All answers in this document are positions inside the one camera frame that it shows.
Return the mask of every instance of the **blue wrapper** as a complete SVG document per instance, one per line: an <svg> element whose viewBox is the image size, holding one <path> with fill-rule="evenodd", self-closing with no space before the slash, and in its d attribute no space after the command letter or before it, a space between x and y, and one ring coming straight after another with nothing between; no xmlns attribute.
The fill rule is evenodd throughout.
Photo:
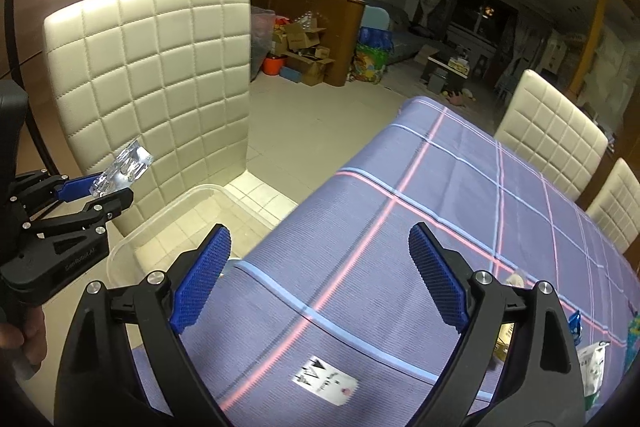
<svg viewBox="0 0 640 427"><path fill-rule="evenodd" d="M574 346L580 344L582 340L582 324L580 323L580 310L569 317L569 331L574 338Z"/></svg>

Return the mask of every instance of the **transparent plastic container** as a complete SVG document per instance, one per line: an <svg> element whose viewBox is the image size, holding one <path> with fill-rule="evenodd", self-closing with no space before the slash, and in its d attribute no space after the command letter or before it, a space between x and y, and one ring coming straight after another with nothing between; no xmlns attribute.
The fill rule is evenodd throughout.
<svg viewBox="0 0 640 427"><path fill-rule="evenodd" d="M120 241L107 259L113 286L138 284L153 270L167 270L183 252L196 248L217 223L231 233L231 266L274 225L218 185L188 190Z"/></svg>

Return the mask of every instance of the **tablecloth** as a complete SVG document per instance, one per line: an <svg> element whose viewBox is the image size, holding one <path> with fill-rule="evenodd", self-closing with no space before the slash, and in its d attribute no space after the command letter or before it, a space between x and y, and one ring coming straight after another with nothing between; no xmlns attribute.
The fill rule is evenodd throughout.
<svg viewBox="0 0 640 427"><path fill-rule="evenodd" d="M473 269L552 282L567 315L582 312L580 345L611 341L599 404L608 398L623 376L629 304L640 307L633 270L534 168L414 98L219 280L182 335L236 427L406 424L458 339L408 254L419 221ZM150 402L166 411L144 350L134 357ZM345 405L292 382L310 357L358 380ZM489 402L500 369L487 372L472 410Z"/></svg>

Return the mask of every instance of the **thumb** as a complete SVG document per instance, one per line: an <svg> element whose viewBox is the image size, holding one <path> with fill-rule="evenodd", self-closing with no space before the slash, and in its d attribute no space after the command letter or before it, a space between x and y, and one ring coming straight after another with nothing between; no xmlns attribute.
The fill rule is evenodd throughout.
<svg viewBox="0 0 640 427"><path fill-rule="evenodd" d="M0 349L17 349L24 344L24 337L18 328L0 323Z"/></svg>

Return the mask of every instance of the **green bag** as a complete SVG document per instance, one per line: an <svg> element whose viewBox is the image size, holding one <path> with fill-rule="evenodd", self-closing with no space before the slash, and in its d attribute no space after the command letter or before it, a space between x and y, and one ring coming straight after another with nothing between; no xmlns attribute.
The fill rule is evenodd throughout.
<svg viewBox="0 0 640 427"><path fill-rule="evenodd" d="M379 84L388 59L389 52L358 43L351 62L350 76L353 80Z"/></svg>

